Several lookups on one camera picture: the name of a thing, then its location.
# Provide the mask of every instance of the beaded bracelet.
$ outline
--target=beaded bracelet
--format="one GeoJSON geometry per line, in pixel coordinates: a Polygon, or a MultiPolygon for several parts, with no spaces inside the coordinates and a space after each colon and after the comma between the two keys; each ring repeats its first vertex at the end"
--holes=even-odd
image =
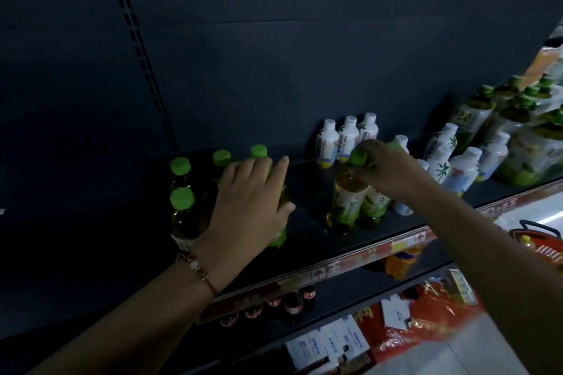
{"type": "Polygon", "coordinates": [[[215,286],[212,285],[211,281],[209,281],[209,275],[207,272],[201,267],[201,265],[199,265],[199,261],[195,259],[190,251],[179,251],[176,261],[180,258],[188,262],[190,264],[190,268],[194,269],[198,273],[198,277],[207,283],[207,286],[211,289],[211,293],[213,293],[213,298],[215,298],[217,296],[217,290],[215,289],[215,286]]]}

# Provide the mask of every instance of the person's right hand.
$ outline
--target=person's right hand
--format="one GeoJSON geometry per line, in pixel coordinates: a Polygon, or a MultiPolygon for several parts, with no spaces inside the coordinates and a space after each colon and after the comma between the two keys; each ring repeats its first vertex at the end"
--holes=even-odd
{"type": "Polygon", "coordinates": [[[352,166],[348,173],[384,195],[408,204],[436,187],[430,175],[406,151],[377,140],[359,144],[368,153],[367,167],[352,166]]]}

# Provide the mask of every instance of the price tag strip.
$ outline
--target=price tag strip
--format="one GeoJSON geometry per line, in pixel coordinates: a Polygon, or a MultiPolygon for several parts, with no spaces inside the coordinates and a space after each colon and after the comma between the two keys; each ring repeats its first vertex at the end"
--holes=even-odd
{"type": "MultiPolygon", "coordinates": [[[[477,210],[486,216],[499,217],[505,212],[528,203],[537,202],[562,191],[563,179],[558,179],[506,199],[486,204],[477,208],[477,210]]],[[[423,226],[406,231],[393,238],[372,243],[356,251],[345,253],[338,258],[305,267],[299,272],[287,273],[282,277],[270,279],[225,295],[219,295],[206,308],[200,316],[198,323],[219,319],[236,311],[274,299],[285,293],[293,292],[343,272],[349,272],[363,265],[373,263],[417,244],[429,243],[435,238],[436,236],[434,236],[430,228],[423,226]]]]}

